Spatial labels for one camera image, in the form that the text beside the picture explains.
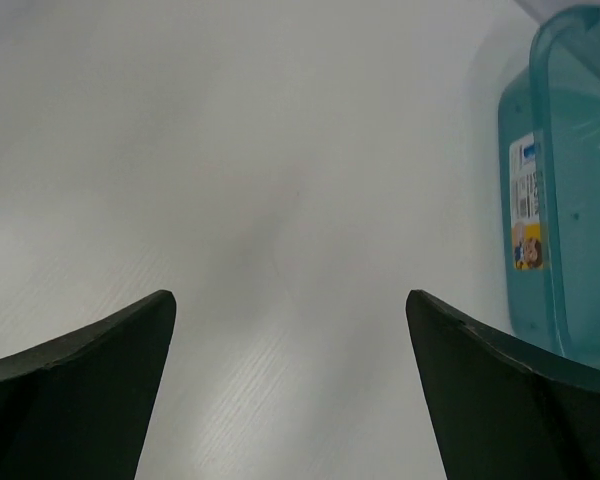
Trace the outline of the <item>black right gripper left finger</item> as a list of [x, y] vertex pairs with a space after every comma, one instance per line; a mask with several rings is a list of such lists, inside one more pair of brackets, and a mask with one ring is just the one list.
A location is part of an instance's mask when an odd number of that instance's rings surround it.
[[0, 479], [132, 479], [169, 352], [166, 290], [0, 359]]

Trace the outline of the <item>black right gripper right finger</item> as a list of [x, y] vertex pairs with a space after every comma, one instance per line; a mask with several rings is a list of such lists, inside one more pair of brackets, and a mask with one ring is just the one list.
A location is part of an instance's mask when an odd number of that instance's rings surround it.
[[447, 478], [600, 479], [599, 369], [423, 290], [405, 312]]

